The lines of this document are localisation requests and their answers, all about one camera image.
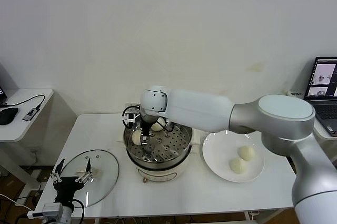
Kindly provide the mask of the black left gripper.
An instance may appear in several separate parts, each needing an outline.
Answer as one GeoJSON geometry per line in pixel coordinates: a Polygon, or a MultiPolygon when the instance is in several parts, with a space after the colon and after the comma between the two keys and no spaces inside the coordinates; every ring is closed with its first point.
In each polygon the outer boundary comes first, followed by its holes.
{"type": "Polygon", "coordinates": [[[53,187],[56,190],[55,203],[72,203],[75,192],[83,189],[84,183],[87,183],[87,181],[92,177],[90,158],[88,158],[84,174],[80,177],[61,177],[64,161],[65,159],[62,159],[50,173],[50,177],[53,180],[53,187]]]}

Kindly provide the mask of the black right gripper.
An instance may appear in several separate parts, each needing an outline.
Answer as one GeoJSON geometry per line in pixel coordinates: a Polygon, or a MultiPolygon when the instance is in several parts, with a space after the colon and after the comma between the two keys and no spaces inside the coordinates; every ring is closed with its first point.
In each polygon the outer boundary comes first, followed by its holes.
{"type": "Polygon", "coordinates": [[[154,150],[154,145],[150,135],[151,124],[141,119],[141,150],[142,156],[150,155],[154,150]]]}

